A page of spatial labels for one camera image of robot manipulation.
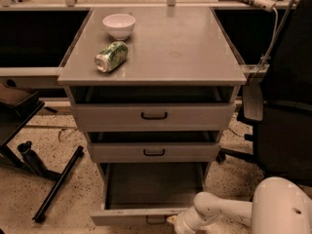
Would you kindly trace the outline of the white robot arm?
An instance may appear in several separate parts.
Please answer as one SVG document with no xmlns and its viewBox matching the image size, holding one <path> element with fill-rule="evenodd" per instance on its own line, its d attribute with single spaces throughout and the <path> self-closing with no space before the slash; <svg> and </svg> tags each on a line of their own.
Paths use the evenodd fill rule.
<svg viewBox="0 0 312 234">
<path fill-rule="evenodd" d="M 312 199 L 293 182 L 276 176 L 264 179 L 250 202 L 200 192 L 192 207 L 167 221 L 176 234 L 195 234 L 220 216 L 249 226 L 252 234 L 312 234 Z"/>
</svg>

